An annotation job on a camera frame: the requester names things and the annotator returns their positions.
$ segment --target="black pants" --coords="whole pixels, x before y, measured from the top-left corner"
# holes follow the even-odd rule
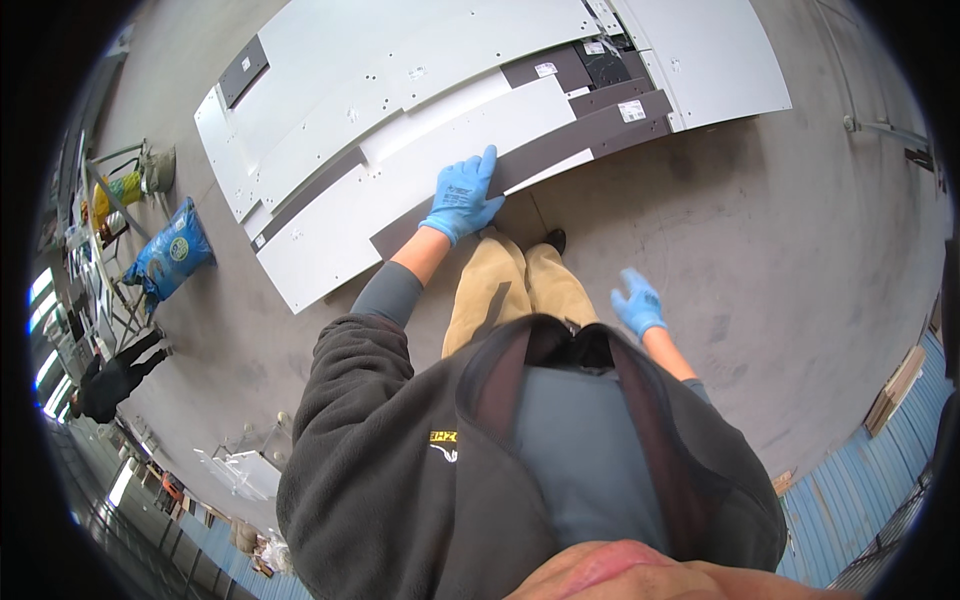
[[[133,363],[134,360],[140,357],[140,354],[146,352],[151,346],[158,344],[160,339],[159,333],[156,331],[151,331],[142,340],[125,350],[117,352],[117,355],[113,357],[113,360],[117,361],[117,363],[123,367],[124,372],[127,373],[131,390],[140,385],[140,382],[143,381],[143,378],[147,376],[147,373],[152,371],[155,366],[159,365],[161,362],[163,362],[163,359],[167,357],[167,353],[161,349],[154,352],[154,354],[146,361],[138,365]]]

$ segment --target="khaki pants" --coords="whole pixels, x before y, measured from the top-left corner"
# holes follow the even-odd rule
[[[460,276],[442,358],[468,344],[481,325],[496,326],[531,313],[580,326],[599,321],[584,286],[552,246],[537,244],[524,256],[506,236],[491,233]]]

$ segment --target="gray sleeve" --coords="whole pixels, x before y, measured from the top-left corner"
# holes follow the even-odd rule
[[[685,379],[684,385],[691,390],[694,394],[700,397],[700,399],[707,404],[710,404],[710,396],[707,396],[707,390],[704,388],[704,382],[700,379]]]
[[[398,262],[388,260],[367,282],[350,312],[377,315],[405,327],[422,293],[423,284],[413,272]]]

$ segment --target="window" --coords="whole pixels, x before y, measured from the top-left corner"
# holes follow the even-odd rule
[[[57,387],[54,389],[54,392],[50,394],[50,399],[47,400],[46,406],[43,407],[43,412],[46,413],[47,417],[50,419],[56,418],[57,406],[60,404],[60,401],[63,399],[63,395],[66,394],[66,391],[70,389],[70,379],[64,375],[63,379],[60,380],[60,383],[57,384]]]
[[[47,356],[47,359],[43,361],[43,365],[40,366],[40,370],[36,372],[34,389],[40,387],[40,383],[43,381],[43,378],[47,376],[47,372],[50,371],[50,368],[54,366],[55,360],[57,360],[56,350],[50,352],[50,356]]]
[[[30,287],[30,296],[27,298],[27,304],[33,304],[36,297],[40,295],[40,292],[47,289],[47,286],[54,282],[53,271],[47,267],[47,270],[40,274],[39,277],[34,281],[34,285]]]
[[[114,507],[120,504],[120,498],[123,497],[123,492],[127,488],[127,484],[130,483],[131,477],[133,477],[133,466],[133,457],[130,457],[127,459],[127,463],[121,467],[120,474],[117,475],[117,481],[113,484],[113,489],[107,496],[107,502]]]
[[[47,297],[44,298],[40,306],[36,308],[34,314],[30,316],[30,324],[27,326],[28,334],[34,332],[34,327],[47,316],[47,313],[50,312],[50,309],[54,307],[55,303],[57,303],[57,296],[53,292],[47,294]]]

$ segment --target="gray shirt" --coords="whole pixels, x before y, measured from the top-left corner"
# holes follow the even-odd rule
[[[422,290],[409,269],[388,261],[350,312],[404,327]],[[699,379],[684,384],[709,402]],[[526,367],[514,446],[540,485],[561,548],[630,539],[669,553],[643,448],[614,377]]]

